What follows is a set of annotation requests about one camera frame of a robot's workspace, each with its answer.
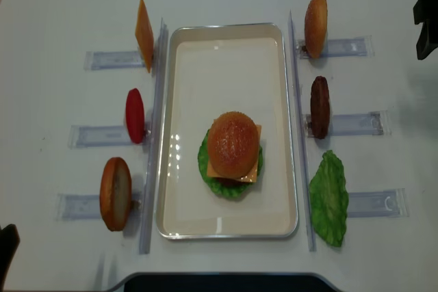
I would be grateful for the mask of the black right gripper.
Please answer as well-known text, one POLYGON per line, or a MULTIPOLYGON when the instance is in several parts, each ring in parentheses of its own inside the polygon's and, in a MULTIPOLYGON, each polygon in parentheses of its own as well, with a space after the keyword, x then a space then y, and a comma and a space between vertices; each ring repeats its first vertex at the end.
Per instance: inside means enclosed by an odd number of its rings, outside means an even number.
POLYGON ((438 0, 417 0, 413 7, 414 24, 422 24, 416 44, 417 58, 426 59, 437 48, 438 0))

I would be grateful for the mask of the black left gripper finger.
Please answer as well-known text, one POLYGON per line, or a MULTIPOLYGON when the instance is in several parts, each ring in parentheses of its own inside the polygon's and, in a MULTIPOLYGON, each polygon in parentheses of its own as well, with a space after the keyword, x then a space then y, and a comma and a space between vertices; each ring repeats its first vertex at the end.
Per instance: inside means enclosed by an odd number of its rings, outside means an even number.
POLYGON ((1 275, 7 274, 19 243, 20 237, 15 224, 9 224, 1 229, 1 275))

